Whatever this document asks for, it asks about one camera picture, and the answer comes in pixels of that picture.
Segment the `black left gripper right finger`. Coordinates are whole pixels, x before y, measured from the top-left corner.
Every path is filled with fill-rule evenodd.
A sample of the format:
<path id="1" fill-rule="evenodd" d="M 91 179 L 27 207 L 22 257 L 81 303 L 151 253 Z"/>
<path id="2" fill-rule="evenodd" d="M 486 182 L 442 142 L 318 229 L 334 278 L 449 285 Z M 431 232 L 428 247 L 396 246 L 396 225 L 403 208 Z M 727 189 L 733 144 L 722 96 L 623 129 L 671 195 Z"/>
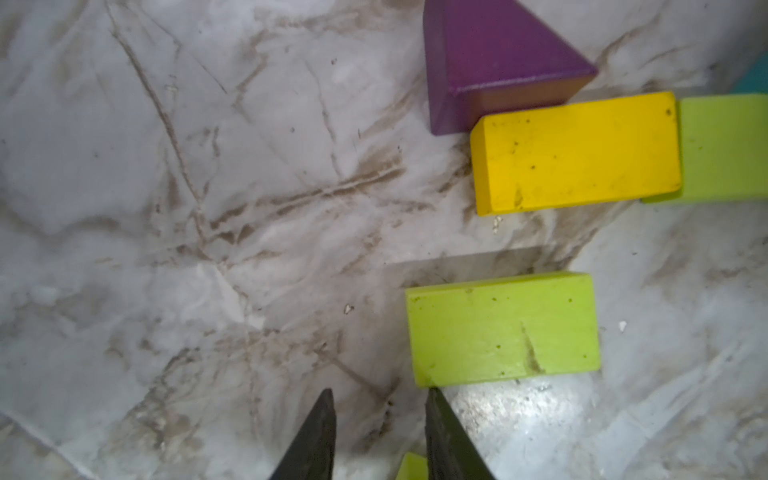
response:
<path id="1" fill-rule="evenodd" d="M 440 389 L 429 389 L 425 410 L 428 479 L 494 479 Z"/>

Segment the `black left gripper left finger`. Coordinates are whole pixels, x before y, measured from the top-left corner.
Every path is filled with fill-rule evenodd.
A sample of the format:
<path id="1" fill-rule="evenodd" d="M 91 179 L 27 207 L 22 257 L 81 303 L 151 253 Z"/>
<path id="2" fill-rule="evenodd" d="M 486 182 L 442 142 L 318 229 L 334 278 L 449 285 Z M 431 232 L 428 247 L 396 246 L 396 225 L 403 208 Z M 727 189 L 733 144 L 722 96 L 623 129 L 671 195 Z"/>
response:
<path id="1" fill-rule="evenodd" d="M 270 480 L 331 480 L 337 434 L 333 392 L 318 396 L 298 433 L 278 463 Z"/>

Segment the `yellow block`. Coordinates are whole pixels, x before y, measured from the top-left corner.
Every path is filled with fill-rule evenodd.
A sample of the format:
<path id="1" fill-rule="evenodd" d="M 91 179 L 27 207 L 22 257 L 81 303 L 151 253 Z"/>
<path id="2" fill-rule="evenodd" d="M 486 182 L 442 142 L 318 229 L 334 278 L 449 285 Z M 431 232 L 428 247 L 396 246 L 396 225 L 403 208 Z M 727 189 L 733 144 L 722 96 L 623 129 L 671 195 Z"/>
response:
<path id="1" fill-rule="evenodd" d="M 682 185 L 671 92 L 487 115 L 470 147 L 480 216 L 641 199 Z"/>

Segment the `purple triangular block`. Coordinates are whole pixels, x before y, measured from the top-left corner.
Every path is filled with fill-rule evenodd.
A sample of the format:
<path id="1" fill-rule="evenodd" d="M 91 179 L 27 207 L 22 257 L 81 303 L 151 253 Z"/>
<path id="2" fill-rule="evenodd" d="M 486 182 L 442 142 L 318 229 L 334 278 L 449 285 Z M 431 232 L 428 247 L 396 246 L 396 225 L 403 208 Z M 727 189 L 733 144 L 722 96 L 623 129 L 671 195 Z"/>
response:
<path id="1" fill-rule="evenodd" d="M 428 1 L 423 34 L 435 135 L 469 132 L 490 114 L 564 104 L 598 74 L 517 1 Z"/>

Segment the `teal triangular block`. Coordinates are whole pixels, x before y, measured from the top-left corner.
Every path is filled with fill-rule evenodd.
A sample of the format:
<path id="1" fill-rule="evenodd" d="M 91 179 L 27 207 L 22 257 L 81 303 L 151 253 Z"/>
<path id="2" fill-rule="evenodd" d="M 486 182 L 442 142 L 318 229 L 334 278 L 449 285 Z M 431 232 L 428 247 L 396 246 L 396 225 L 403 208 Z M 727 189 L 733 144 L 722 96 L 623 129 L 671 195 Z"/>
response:
<path id="1" fill-rule="evenodd" d="M 761 55 L 731 88 L 732 94 L 768 93 L 768 53 Z"/>

